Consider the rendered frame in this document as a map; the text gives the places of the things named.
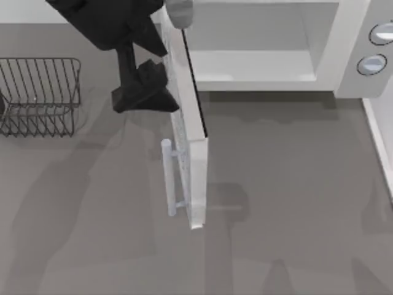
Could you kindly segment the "pale microwave oven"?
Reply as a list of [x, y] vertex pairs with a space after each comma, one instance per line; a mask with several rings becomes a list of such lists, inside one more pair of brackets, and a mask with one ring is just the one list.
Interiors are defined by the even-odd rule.
[[[186, 31], [202, 91], [315, 91], [378, 97], [393, 74], [393, 42], [370, 30], [393, 20], [393, 0], [194, 0]], [[387, 58], [363, 76], [363, 57]]]

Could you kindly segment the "pale grey rounded box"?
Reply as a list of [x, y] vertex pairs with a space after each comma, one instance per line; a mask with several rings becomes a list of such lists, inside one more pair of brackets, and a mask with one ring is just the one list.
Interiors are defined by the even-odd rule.
[[179, 30], [189, 28], [193, 23], [194, 0], [167, 0], [166, 9], [173, 26]]

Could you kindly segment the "grey microwave knob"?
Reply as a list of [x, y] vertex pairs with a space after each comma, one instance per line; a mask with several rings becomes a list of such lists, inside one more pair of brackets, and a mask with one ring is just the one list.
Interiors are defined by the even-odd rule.
[[370, 42], [376, 46], [384, 46], [393, 42], [393, 20], [375, 25], [368, 35]]
[[357, 64], [357, 71], [363, 76], [373, 76], [384, 70], [387, 65], [387, 58], [377, 54], [363, 57]]

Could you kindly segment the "white microwave door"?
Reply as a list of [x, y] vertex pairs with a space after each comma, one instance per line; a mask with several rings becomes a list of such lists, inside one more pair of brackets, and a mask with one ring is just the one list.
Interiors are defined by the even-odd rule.
[[179, 110], [171, 114], [174, 133], [173, 159], [176, 202], [184, 202], [189, 227], [201, 229], [206, 222], [208, 132], [204, 122], [197, 83], [186, 38], [186, 29], [173, 26], [166, 9], [160, 11], [161, 36], [168, 51], [163, 61], [168, 90]]

